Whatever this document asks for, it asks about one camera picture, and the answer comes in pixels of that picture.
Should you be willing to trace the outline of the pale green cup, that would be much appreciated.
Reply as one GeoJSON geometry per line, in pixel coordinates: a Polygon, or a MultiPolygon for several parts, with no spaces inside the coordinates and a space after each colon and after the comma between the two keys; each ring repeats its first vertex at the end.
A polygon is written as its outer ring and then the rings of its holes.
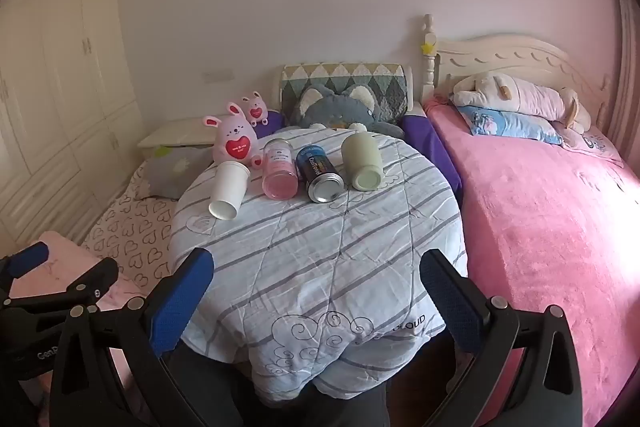
{"type": "Polygon", "coordinates": [[[378,143],[368,132],[349,136],[341,146],[349,184],[357,191],[370,192],[382,183],[383,164],[378,143]]]}

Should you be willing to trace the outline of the white paper cup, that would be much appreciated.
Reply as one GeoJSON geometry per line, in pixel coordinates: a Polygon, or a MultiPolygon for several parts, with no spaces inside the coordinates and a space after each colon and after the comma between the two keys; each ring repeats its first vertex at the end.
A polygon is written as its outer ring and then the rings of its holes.
{"type": "Polygon", "coordinates": [[[237,161],[225,161],[217,168],[208,204],[209,213],[219,220],[233,220],[239,213],[247,190],[250,170],[237,161]]]}

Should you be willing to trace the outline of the pink transparent cup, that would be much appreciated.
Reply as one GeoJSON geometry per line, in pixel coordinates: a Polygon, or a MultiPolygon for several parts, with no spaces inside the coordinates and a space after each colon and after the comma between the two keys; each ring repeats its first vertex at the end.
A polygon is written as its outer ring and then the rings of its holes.
{"type": "Polygon", "coordinates": [[[273,139],[266,143],[262,154],[262,191],[275,200],[288,200],[298,191],[298,176],[293,149],[288,141],[273,139]]]}

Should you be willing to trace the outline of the cream wardrobe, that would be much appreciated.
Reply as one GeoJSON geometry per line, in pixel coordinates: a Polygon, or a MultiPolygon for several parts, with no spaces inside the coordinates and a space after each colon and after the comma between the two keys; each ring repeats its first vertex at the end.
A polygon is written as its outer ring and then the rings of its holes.
{"type": "Polygon", "coordinates": [[[140,164],[117,0],[1,0],[1,250],[82,241],[140,164]]]}

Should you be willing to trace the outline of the grey star pillow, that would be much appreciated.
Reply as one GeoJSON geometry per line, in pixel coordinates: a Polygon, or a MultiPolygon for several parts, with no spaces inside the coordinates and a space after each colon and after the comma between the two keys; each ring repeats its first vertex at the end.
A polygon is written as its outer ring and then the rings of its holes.
{"type": "Polygon", "coordinates": [[[136,199],[178,200],[212,162],[211,147],[157,147],[145,161],[136,199]]]}

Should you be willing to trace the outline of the pink fleece blanket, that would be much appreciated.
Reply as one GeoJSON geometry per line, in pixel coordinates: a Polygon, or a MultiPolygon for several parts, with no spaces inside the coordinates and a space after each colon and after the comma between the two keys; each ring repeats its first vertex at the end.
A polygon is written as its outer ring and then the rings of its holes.
{"type": "Polygon", "coordinates": [[[626,164],[559,145],[474,135],[454,106],[425,105],[461,176],[469,276],[522,310],[566,313],[597,425],[639,361],[639,180],[626,164]]]}

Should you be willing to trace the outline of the striped white quilt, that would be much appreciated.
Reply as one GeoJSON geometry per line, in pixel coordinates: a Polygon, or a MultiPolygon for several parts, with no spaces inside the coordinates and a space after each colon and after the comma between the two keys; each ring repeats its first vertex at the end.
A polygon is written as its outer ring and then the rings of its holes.
{"type": "Polygon", "coordinates": [[[390,379],[445,327],[420,280],[420,260],[438,249],[464,272],[461,211],[444,175],[404,141],[375,139],[384,170],[373,192],[349,190],[316,204],[262,193],[250,178],[230,221],[208,209],[216,171],[180,197],[169,258],[196,247],[215,275],[183,332],[199,355],[245,362],[267,401],[308,385],[352,399],[390,379]]]}

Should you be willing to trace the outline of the black blue can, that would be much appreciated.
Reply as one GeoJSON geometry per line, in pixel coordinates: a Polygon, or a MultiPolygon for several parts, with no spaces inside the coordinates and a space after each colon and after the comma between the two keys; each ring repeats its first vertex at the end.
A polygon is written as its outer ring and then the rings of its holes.
{"type": "Polygon", "coordinates": [[[296,166],[313,202],[333,202],[344,190],[345,182],[319,145],[307,145],[296,156],[296,166]]]}

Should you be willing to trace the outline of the small pink bunny plush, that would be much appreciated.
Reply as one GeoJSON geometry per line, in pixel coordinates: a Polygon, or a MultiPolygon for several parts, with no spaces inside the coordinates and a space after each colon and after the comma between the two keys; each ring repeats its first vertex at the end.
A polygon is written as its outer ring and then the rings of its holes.
{"type": "Polygon", "coordinates": [[[253,127],[257,127],[258,124],[267,126],[269,110],[259,92],[254,91],[250,96],[243,96],[242,107],[247,121],[253,127]]]}

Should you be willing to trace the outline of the blue cartoon pillow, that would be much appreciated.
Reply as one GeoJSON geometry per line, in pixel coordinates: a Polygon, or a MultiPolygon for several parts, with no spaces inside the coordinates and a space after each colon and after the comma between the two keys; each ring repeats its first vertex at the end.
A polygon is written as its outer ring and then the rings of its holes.
{"type": "Polygon", "coordinates": [[[472,135],[495,135],[561,145],[563,139],[549,121],[536,116],[476,106],[457,106],[472,135]]]}

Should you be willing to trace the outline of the purple bed sheet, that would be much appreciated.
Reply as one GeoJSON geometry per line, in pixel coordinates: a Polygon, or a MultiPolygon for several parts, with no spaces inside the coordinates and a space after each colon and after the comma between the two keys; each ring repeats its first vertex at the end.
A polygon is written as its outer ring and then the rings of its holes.
{"type": "Polygon", "coordinates": [[[444,175],[458,204],[461,205],[462,180],[431,121],[425,116],[407,114],[401,118],[399,126],[405,132],[405,141],[431,161],[444,175]]]}

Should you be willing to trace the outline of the white dog plush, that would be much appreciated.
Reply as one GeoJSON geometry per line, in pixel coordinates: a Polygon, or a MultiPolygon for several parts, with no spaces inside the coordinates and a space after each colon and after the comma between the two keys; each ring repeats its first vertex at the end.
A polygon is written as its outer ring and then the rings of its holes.
{"type": "Polygon", "coordinates": [[[460,80],[452,88],[457,106],[505,110],[556,121],[579,134],[589,131],[591,116],[575,90],[541,86],[503,72],[484,72],[460,80]]]}

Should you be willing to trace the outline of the grey cat plush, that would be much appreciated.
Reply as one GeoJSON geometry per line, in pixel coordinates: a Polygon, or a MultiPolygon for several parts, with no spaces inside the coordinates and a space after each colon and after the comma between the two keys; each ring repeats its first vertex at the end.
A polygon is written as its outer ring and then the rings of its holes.
{"type": "Polygon", "coordinates": [[[384,121],[374,93],[367,86],[350,86],[335,93],[323,86],[307,88],[297,102],[292,126],[314,129],[350,129],[404,139],[397,124],[384,121]]]}

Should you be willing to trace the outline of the cream wooden headboard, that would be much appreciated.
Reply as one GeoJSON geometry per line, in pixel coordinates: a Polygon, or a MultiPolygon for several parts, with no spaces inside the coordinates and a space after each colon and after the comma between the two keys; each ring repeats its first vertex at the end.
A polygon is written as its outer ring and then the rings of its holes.
{"type": "Polygon", "coordinates": [[[434,16],[423,17],[421,43],[421,101],[444,96],[458,81],[498,70],[549,88],[574,89],[600,130],[608,125],[612,106],[612,82],[608,76],[593,80],[566,52],[551,43],[515,34],[495,34],[465,40],[439,37],[434,16]]]}

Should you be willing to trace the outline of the diamond pattern quilted cushion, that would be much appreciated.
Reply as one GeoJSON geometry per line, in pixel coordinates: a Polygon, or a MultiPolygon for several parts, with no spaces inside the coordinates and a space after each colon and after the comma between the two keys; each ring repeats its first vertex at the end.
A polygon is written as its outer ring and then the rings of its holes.
{"type": "Polygon", "coordinates": [[[366,86],[378,102],[383,120],[395,124],[413,109],[411,69],[398,63],[298,63],[284,65],[273,88],[273,106],[286,121],[308,87],[326,87],[342,93],[352,86],[366,86]]]}

